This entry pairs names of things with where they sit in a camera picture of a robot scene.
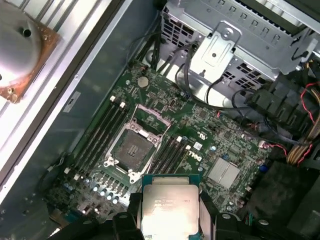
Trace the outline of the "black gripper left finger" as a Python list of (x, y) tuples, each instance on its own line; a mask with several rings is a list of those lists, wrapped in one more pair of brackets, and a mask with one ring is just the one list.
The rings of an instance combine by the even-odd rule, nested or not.
[(142, 194), (129, 197), (126, 212), (119, 212), (111, 220), (99, 223), (93, 217), (81, 217), (50, 236), (49, 240), (141, 240), (142, 231), (137, 220), (141, 216)]

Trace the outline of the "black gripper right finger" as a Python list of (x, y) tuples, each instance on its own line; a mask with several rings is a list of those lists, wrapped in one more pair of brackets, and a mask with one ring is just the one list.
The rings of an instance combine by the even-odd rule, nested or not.
[(199, 227), (205, 240), (281, 240), (267, 220), (245, 224), (230, 213), (219, 212), (211, 197), (199, 195)]

